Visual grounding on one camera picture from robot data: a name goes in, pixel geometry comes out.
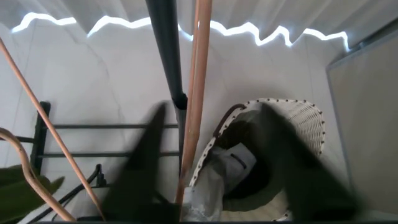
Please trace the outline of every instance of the tile floor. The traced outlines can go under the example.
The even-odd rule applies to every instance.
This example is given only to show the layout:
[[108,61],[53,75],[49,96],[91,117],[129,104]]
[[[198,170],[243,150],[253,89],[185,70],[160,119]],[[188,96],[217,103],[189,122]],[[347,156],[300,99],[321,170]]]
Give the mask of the tile floor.
[[[0,36],[16,60],[37,98],[52,104],[54,123],[143,123],[158,102],[170,102],[162,63],[150,27],[136,30],[108,25],[89,39],[78,25],[55,26],[35,21],[11,34],[0,25]],[[306,99],[324,111],[326,148],[322,161],[346,183],[346,167],[331,102],[325,67],[342,53],[342,40],[320,41],[303,35],[286,47],[277,38],[258,47],[251,34],[224,37],[211,31],[205,102],[197,154],[226,110],[235,103],[255,98]],[[187,92],[191,42],[180,36],[184,91]],[[15,135],[33,136],[35,109],[22,91],[3,55],[0,55],[0,126]],[[169,107],[167,121],[175,123]],[[131,147],[137,131],[61,130],[71,152],[123,151]],[[45,150],[60,152],[50,134]],[[30,153],[31,146],[25,144]],[[167,131],[163,150],[178,150],[177,130]],[[95,164],[105,170],[120,159],[76,159],[85,175]],[[177,158],[161,159],[160,191],[170,200],[177,186]],[[0,142],[0,166],[19,163],[15,150]],[[66,159],[46,159],[42,173],[50,179],[65,176],[60,192],[78,185]]]

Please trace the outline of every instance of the white curtain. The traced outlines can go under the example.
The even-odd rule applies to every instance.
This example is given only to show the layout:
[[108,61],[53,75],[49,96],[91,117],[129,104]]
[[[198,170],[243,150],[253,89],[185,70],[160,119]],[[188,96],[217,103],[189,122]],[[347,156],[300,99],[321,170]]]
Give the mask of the white curtain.
[[[177,0],[178,22],[192,33],[194,0]],[[1,0],[0,22],[12,29],[30,12],[74,17],[89,31],[103,16],[133,22],[148,17],[145,0]],[[398,18],[397,0],[213,0],[212,20],[227,29],[247,22],[265,39],[283,26],[294,42],[306,28],[325,35],[345,31],[350,47]]]

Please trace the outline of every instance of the woven basket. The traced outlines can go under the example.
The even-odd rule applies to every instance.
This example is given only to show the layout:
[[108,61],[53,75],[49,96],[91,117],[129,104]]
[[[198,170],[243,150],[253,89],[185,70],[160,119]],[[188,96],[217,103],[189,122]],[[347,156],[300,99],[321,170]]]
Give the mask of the woven basket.
[[[325,142],[325,122],[322,112],[314,104],[306,100],[273,98],[248,101],[245,104],[234,105],[225,114],[198,161],[190,181],[190,187],[195,185],[200,169],[203,167],[203,162],[209,154],[209,150],[215,145],[216,140],[222,136],[223,132],[228,129],[233,121],[241,118],[247,112],[257,110],[261,103],[273,106],[280,114],[284,115],[295,126],[297,134],[315,155],[319,156],[322,153]],[[281,190],[270,202],[255,209],[244,212],[232,212],[224,209],[221,213],[221,221],[274,221],[284,220],[288,216],[287,201],[283,190]]]

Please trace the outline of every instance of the brown cable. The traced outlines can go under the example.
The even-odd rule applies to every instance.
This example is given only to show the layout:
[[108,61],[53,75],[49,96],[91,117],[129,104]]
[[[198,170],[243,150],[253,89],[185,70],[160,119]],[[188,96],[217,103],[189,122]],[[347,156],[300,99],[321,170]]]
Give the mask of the brown cable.
[[198,50],[198,55],[197,62],[195,62],[196,57],[192,58],[191,61],[191,72],[194,72],[195,74],[193,75],[191,73],[191,79],[193,78],[193,90],[191,98],[188,98],[188,106],[190,106],[190,110],[187,111],[189,127],[188,130],[185,130],[185,143],[183,148],[181,174],[178,181],[177,195],[175,198],[176,203],[179,205],[181,205],[183,201],[185,178],[189,170],[192,168],[193,159],[195,157],[195,151],[197,148],[200,134],[200,122],[203,110],[203,96],[205,94],[207,56],[209,47],[211,4],[212,0],[200,0],[197,2],[197,8],[195,9],[195,18],[197,16],[197,13],[199,18],[198,20],[200,21],[197,35],[198,43],[196,46]]
[[43,110],[43,107],[40,105],[39,101],[37,100],[36,96],[33,94],[33,91],[30,89],[30,86],[27,84],[25,78],[22,76],[21,71],[19,71],[17,65],[15,64],[14,60],[12,59],[10,53],[8,52],[6,46],[4,45],[4,42],[2,41],[2,38],[0,38],[0,48],[2,52],[4,53],[4,56],[6,57],[6,60],[8,61],[8,64],[12,68],[12,71],[15,73],[17,76],[18,80],[20,81],[22,87],[25,89],[26,93],[28,94],[30,100],[33,102],[34,106],[36,107],[37,111],[39,112],[40,116],[44,120],[44,123],[47,125],[49,131],[55,138],[56,142],[58,145],[61,147],[62,152],[64,153],[65,157],[68,159],[70,165],[72,166],[73,170],[76,172],[76,175],[79,177],[80,181],[84,185],[85,189],[87,190],[88,194],[90,195],[92,201],[94,202],[96,208],[99,211],[99,214],[102,216],[102,219],[105,221],[105,217],[101,211],[100,203],[96,197],[96,195],[93,192],[93,189],[91,189],[89,183],[85,179],[85,176],[81,172],[79,166],[73,159],[72,155],[69,153],[66,145],[63,143],[61,137],[59,136],[57,130],[55,130],[54,126],[52,125],[49,117],[45,114],[45,111]]
[[24,177],[33,190],[65,221],[75,222],[75,218],[68,211],[66,211],[62,205],[60,205],[57,200],[52,197],[50,192],[48,192],[48,190],[39,182],[29,164],[29,159],[21,142],[11,132],[4,128],[0,128],[0,138],[3,138],[9,142],[18,152],[19,158],[21,159]]

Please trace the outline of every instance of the laundry basket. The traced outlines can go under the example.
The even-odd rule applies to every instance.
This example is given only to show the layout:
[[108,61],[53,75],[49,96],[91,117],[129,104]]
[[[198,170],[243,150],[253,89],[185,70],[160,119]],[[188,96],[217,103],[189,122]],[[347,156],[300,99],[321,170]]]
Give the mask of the laundry basket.
[[[284,115],[295,126],[297,134],[310,150],[315,155],[321,155],[325,142],[325,122],[322,112],[313,103],[306,100],[281,100],[273,98],[252,100],[245,104],[234,105],[224,115],[198,161],[190,181],[190,187],[195,185],[200,175],[200,170],[205,165],[203,163],[213,146],[221,144],[224,145],[222,148],[228,149],[229,146],[225,146],[228,144],[224,142],[225,136],[234,134],[231,132],[232,129],[236,129],[233,128],[234,126],[242,125],[242,122],[249,123],[248,120],[253,116],[253,113],[258,111],[262,103],[273,106],[280,114]],[[235,141],[236,137],[233,136],[230,139]],[[245,145],[252,151],[251,147],[248,146],[250,142]],[[260,176],[267,177],[259,180],[259,176],[257,175],[252,180],[251,185],[253,183],[257,185],[258,183],[256,193],[252,195],[248,193],[247,195],[240,196],[241,198],[239,199],[224,199],[221,221],[271,221],[283,220],[289,216],[287,201],[280,184],[280,178],[278,178],[278,175],[267,173],[269,171],[266,164],[267,159],[272,159],[272,157],[265,158],[263,162],[261,162],[262,159],[258,159],[256,163],[258,164],[257,170],[261,170],[259,171],[261,172]]]

